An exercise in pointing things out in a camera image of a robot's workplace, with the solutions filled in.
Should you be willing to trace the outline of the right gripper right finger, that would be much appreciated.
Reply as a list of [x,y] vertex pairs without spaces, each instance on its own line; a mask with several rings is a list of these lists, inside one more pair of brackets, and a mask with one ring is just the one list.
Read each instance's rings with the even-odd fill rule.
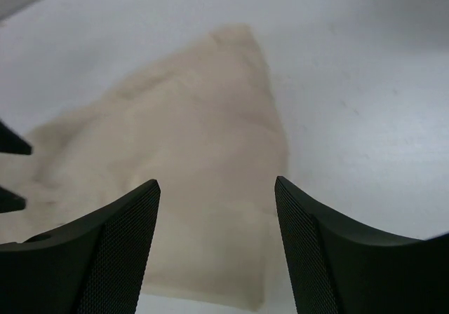
[[362,224],[276,179],[298,313],[447,313],[448,235],[418,240]]

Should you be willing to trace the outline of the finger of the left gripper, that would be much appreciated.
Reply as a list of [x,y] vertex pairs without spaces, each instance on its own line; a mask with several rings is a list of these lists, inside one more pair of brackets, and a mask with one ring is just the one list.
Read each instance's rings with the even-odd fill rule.
[[25,208],[25,198],[7,189],[0,188],[0,213],[16,212]]
[[21,136],[11,130],[3,121],[1,121],[0,152],[18,155],[31,155],[32,146],[21,138]]

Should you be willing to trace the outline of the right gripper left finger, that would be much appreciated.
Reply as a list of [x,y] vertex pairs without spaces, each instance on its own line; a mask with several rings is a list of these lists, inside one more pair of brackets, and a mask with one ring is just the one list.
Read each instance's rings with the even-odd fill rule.
[[155,179],[23,243],[1,245],[2,313],[134,313],[159,209]]

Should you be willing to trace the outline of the beige trousers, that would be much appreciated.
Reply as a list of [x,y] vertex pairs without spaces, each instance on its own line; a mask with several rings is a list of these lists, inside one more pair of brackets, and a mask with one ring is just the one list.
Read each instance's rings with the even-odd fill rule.
[[261,307],[279,255],[274,183],[288,146],[249,26],[216,29],[27,139],[31,156],[1,157],[1,184],[28,200],[1,216],[2,242],[155,179],[161,199],[144,292]]

